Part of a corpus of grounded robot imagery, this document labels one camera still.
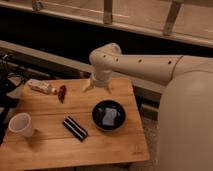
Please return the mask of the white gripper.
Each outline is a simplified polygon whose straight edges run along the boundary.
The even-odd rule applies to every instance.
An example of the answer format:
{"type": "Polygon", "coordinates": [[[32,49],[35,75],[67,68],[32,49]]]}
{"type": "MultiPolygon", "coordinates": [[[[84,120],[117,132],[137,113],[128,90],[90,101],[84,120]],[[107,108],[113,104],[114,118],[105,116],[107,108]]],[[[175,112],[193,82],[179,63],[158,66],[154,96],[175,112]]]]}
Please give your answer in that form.
{"type": "Polygon", "coordinates": [[[90,80],[87,80],[83,85],[82,91],[86,92],[95,87],[105,87],[108,93],[112,93],[112,88],[109,84],[110,72],[94,72],[90,76],[90,80]]]}

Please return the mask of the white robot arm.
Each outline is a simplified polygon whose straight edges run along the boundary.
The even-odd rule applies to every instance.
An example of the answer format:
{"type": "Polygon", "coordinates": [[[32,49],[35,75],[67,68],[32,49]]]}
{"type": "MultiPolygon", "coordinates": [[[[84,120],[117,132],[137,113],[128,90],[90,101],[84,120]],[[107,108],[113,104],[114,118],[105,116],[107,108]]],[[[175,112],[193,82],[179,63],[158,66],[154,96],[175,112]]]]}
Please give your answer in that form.
{"type": "Polygon", "coordinates": [[[127,55],[116,43],[93,50],[89,87],[105,87],[115,71],[162,88],[156,171],[213,171],[213,58],[127,55]]]}

